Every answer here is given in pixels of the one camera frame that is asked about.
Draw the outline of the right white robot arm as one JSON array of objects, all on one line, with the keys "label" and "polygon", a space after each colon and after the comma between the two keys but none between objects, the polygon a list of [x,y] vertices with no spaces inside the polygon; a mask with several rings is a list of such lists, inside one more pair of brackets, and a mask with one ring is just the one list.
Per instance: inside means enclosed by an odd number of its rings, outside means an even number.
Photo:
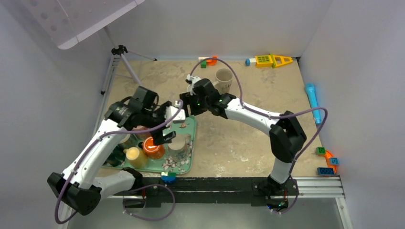
[{"label": "right white robot arm", "polygon": [[274,194],[280,194],[287,188],[290,170],[299,150],[307,140],[294,113],[283,114],[242,104],[241,99],[221,94],[209,79],[187,75],[186,83],[190,91],[180,94],[187,115],[200,115],[209,111],[214,116],[235,120],[253,127],[269,137],[275,162],[268,178],[268,188]]}]

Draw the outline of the cream mug with seahorse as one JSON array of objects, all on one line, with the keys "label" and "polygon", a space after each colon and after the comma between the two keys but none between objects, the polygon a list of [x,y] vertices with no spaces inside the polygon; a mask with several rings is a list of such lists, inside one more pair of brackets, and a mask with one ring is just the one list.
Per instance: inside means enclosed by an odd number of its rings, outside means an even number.
[{"label": "cream mug with seahorse", "polygon": [[167,145],[169,156],[176,162],[183,161],[189,153],[189,142],[189,135],[176,135]]}]

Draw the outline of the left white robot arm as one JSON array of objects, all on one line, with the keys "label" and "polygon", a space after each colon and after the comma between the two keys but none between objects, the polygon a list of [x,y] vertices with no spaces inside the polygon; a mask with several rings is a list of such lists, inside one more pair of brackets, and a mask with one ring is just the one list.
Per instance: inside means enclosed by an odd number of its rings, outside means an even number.
[{"label": "left white robot arm", "polygon": [[157,145],[170,142],[175,132],[164,134],[172,123],[185,120],[184,101],[167,101],[157,104],[158,94],[139,86],[132,96],[117,101],[108,108],[100,127],[80,155],[61,173],[51,173],[47,179],[57,197],[54,216],[58,224],[59,206],[66,204],[75,214],[91,213],[101,200],[127,191],[137,195],[146,186],[142,174],[126,167],[115,175],[97,177],[97,172],[126,135],[136,133],[143,126],[144,133],[151,133]]}]

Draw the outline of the cream mug with basket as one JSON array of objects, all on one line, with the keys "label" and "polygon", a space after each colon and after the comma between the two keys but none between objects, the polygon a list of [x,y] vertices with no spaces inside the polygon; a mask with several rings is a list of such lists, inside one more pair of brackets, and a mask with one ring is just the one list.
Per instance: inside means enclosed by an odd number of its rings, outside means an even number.
[{"label": "cream mug with basket", "polygon": [[233,81],[233,73],[230,69],[221,68],[215,74],[213,85],[220,94],[229,93]]}]

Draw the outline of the blue butterfly mug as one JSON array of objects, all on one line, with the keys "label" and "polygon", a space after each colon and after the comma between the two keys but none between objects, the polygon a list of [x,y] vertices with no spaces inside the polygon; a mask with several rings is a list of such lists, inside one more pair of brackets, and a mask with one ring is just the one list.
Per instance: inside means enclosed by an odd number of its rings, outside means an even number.
[{"label": "blue butterfly mug", "polygon": [[133,134],[127,134],[118,144],[118,147],[122,150],[135,147],[137,145],[137,139]]}]

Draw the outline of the orange mug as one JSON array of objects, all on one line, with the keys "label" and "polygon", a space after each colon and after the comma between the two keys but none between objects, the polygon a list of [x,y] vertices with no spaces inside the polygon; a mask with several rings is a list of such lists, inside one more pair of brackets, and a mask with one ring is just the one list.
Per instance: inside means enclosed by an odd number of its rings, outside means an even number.
[{"label": "orange mug", "polygon": [[146,156],[151,159],[160,159],[165,154],[164,146],[155,145],[152,137],[148,137],[142,142],[142,148]]}]

